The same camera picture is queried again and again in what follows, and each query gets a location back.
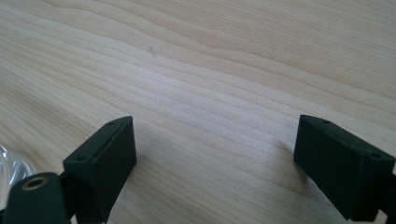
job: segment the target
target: wooden table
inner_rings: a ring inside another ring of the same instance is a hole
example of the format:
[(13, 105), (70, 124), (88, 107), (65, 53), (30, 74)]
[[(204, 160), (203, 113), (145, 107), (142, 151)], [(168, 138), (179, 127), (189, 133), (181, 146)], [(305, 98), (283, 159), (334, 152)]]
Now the wooden table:
[(300, 114), (396, 156), (394, 1), (0, 1), (1, 145), (59, 174), (134, 117), (109, 223), (345, 223), (292, 161)]

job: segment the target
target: wood grain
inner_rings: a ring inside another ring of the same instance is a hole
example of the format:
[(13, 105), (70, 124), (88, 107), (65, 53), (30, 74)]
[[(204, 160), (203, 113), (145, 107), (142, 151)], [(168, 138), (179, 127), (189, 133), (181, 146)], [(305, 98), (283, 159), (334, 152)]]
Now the wood grain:
[(391, 0), (0, 0), (0, 144), (60, 173), (132, 115), (138, 164), (109, 223), (347, 223), (292, 161), (298, 118), (396, 156), (395, 12)]

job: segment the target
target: black plastic block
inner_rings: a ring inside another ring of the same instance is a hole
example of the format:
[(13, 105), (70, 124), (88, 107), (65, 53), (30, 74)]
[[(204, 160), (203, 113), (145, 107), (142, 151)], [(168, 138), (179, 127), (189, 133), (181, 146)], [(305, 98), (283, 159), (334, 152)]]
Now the black plastic block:
[(300, 116), (294, 161), (345, 219), (374, 221), (395, 159), (325, 120)]
[(132, 117), (110, 121), (64, 160), (63, 176), (76, 185), (79, 223), (107, 222), (135, 164)]

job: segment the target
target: black clamp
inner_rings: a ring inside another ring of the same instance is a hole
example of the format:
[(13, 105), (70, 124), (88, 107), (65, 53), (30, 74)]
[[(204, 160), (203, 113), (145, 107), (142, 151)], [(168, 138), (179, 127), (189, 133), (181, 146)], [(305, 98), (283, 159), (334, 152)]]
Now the black clamp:
[(396, 223), (395, 158), (325, 120), (300, 116), (294, 161), (345, 219)]
[(64, 160), (64, 172), (12, 187), (2, 224), (106, 223), (136, 164), (132, 117), (110, 121)]

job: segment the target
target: clear plastic object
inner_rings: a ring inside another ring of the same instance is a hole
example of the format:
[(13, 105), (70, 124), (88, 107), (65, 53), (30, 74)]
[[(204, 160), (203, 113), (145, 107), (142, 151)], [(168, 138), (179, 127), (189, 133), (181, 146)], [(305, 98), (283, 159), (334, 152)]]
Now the clear plastic object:
[(8, 192), (18, 181), (35, 174), (35, 169), (20, 154), (0, 146), (0, 210), (7, 205)]

